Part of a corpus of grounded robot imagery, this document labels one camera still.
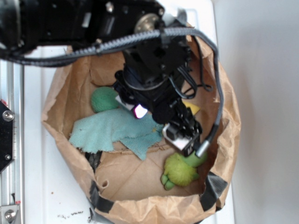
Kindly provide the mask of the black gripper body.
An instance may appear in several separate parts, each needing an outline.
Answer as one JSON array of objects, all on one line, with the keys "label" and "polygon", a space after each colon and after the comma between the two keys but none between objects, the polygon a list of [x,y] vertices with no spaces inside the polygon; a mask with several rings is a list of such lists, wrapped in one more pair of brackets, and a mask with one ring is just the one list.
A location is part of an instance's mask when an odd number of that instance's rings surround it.
[{"label": "black gripper body", "polygon": [[129,86],[125,71],[115,74],[114,89],[119,93],[121,102],[129,105],[141,105],[152,113],[152,118],[158,124],[169,125],[165,137],[170,140],[187,138],[197,140],[202,134],[200,123],[195,119],[190,108],[182,102],[169,80],[159,87],[141,91]]}]

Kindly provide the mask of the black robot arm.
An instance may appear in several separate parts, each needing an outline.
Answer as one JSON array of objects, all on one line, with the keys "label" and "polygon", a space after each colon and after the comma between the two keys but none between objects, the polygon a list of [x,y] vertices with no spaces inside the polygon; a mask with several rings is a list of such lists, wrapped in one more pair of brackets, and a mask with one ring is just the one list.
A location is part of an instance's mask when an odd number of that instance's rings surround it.
[{"label": "black robot arm", "polygon": [[84,56],[122,52],[114,89],[126,104],[141,105],[166,135],[193,139],[201,126],[182,99],[191,53],[183,21],[163,20],[155,0],[3,0],[0,3],[1,59],[60,67]]}]

